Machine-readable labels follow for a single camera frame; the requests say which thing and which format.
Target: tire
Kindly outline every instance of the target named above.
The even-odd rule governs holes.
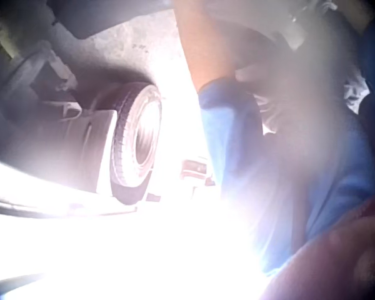
[[[136,188],[154,164],[161,124],[160,93],[148,83],[128,83],[114,89],[99,107],[118,112],[111,148],[111,181]]]

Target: person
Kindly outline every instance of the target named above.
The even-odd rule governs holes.
[[[250,228],[262,271],[276,274],[375,195],[368,138],[335,99],[331,74],[314,68],[311,52],[286,60],[274,87],[285,118],[264,135],[258,104],[236,81],[229,46],[204,0],[174,0],[174,12],[221,198]]]

